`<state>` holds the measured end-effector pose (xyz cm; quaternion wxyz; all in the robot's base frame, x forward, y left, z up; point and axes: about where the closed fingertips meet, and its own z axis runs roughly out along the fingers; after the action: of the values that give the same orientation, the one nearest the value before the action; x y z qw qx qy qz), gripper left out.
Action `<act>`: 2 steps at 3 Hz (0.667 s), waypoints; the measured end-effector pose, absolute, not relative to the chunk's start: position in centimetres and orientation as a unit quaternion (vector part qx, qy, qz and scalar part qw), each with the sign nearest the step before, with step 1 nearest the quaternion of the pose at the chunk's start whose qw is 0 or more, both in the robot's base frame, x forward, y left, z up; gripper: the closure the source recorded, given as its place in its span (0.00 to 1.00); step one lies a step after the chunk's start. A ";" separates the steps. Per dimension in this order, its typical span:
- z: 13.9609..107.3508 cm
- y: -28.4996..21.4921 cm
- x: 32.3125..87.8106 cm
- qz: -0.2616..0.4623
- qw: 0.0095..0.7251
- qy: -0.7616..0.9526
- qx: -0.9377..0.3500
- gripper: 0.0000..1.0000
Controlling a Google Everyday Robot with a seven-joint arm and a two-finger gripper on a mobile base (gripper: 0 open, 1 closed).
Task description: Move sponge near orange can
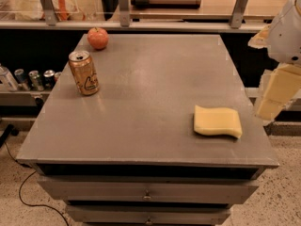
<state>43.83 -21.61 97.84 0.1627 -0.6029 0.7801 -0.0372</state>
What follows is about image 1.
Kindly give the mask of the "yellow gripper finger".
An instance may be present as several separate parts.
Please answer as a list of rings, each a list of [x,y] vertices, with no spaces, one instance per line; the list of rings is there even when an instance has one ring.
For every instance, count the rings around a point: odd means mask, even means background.
[[[255,115],[264,121],[273,121],[300,89],[299,65],[279,63],[273,71],[265,71],[255,102]]]
[[[248,42],[248,46],[255,49],[266,48],[268,45],[267,39],[269,36],[270,26],[267,25],[261,31],[259,31],[256,35],[254,35]]]

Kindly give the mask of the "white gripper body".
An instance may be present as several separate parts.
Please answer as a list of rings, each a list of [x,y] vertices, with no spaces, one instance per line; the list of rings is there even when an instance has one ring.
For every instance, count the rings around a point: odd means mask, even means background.
[[[301,0],[288,0],[270,24],[268,56],[280,63],[301,64]]]

